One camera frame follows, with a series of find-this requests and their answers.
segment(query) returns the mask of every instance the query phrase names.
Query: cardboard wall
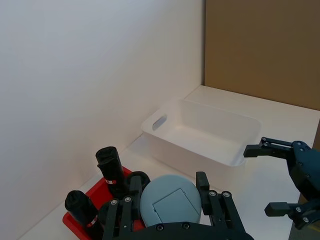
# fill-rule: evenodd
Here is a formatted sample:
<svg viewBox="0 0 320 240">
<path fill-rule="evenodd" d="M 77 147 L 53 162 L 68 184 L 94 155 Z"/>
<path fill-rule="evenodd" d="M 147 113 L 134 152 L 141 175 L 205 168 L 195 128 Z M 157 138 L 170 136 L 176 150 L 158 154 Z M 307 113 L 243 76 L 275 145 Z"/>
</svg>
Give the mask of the cardboard wall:
<svg viewBox="0 0 320 240">
<path fill-rule="evenodd" d="M 319 9 L 319 0 L 207 0 L 205 85 L 320 110 Z"/>
</svg>

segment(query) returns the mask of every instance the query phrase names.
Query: black bottle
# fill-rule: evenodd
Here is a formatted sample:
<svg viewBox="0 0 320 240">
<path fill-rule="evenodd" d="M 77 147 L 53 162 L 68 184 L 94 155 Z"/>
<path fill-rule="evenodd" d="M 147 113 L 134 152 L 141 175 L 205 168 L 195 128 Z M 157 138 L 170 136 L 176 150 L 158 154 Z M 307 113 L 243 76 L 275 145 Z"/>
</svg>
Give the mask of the black bottle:
<svg viewBox="0 0 320 240">
<path fill-rule="evenodd" d="M 128 187 L 117 149 L 114 146 L 102 148 L 96 152 L 95 157 L 110 193 L 114 198 L 122 199 L 128 194 Z"/>
<path fill-rule="evenodd" d="M 98 220 L 98 210 L 87 195 L 73 190 L 66 196 L 64 206 L 92 240 L 102 239 L 104 230 Z"/>
</svg>

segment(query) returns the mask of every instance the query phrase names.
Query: red tray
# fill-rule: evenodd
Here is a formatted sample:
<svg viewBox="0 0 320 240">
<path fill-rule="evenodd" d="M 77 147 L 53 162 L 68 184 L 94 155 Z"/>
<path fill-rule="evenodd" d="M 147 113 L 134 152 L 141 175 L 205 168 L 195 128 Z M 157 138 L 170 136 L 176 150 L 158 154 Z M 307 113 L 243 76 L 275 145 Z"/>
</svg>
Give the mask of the red tray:
<svg viewBox="0 0 320 240">
<path fill-rule="evenodd" d="M 128 176 L 131 171 L 123 167 L 124 175 Z M 104 178 L 101 178 L 87 193 L 94 206 L 100 209 L 103 204 L 109 202 L 113 196 L 109 192 L 108 185 Z M 88 234 L 84 231 L 82 226 L 70 215 L 66 213 L 63 216 L 62 222 L 66 225 L 80 240 L 91 240 Z M 133 231 L 141 230 L 145 227 L 141 220 L 134 221 Z"/>
</svg>

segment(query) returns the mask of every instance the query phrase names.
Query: table surface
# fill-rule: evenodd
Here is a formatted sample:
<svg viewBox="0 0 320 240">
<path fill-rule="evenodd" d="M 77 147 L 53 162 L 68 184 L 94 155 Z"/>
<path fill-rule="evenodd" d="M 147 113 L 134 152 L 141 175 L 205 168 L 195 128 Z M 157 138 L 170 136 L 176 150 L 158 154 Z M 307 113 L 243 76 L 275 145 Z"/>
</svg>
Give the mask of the table surface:
<svg viewBox="0 0 320 240">
<path fill-rule="evenodd" d="M 301 140 L 310 147 L 320 119 L 320 111 L 206 86 L 199 86 L 186 100 L 255 118 L 262 124 L 260 137 L 289 142 Z M 151 180 L 164 174 L 185 176 L 154 159 L 143 135 L 123 151 L 120 158 L 123 166 L 132 171 L 144 171 Z M 195 174 L 186 177 L 195 182 Z M 80 190 L 87 191 L 101 177 L 97 173 Z M 270 156 L 248 159 L 244 178 L 244 185 L 233 199 L 246 232 L 255 240 L 288 239 L 292 221 L 287 216 L 267 217 L 264 212 L 269 202 L 296 203 L 299 199 L 299 191 L 288 174 L 286 161 Z M 76 240 L 76 236 L 62 223 L 65 212 L 61 203 L 20 239 Z M 209 218 L 202 215 L 200 223 L 209 225 Z"/>
</svg>

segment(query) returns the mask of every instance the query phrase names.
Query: white wall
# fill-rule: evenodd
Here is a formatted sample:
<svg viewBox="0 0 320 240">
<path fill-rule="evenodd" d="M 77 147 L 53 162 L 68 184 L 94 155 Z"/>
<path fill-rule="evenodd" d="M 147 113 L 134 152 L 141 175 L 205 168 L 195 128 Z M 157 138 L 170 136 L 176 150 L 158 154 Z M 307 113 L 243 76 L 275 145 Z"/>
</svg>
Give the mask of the white wall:
<svg viewBox="0 0 320 240">
<path fill-rule="evenodd" d="M 0 2 L 0 233 L 21 236 L 201 84 L 200 0 Z"/>
</svg>

